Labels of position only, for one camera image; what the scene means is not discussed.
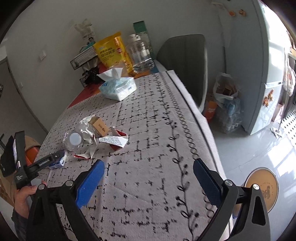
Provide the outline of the person's left hand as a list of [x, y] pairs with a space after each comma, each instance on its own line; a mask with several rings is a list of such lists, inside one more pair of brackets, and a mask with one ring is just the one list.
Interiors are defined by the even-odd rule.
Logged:
[[36, 185], [24, 186], [20, 190], [16, 190], [16, 192], [15, 192], [15, 207], [14, 207], [14, 209], [15, 209], [16, 213], [18, 213], [23, 218], [28, 219], [28, 217], [29, 217], [30, 209], [27, 204], [27, 198], [30, 195], [35, 194], [37, 188], [38, 187]]

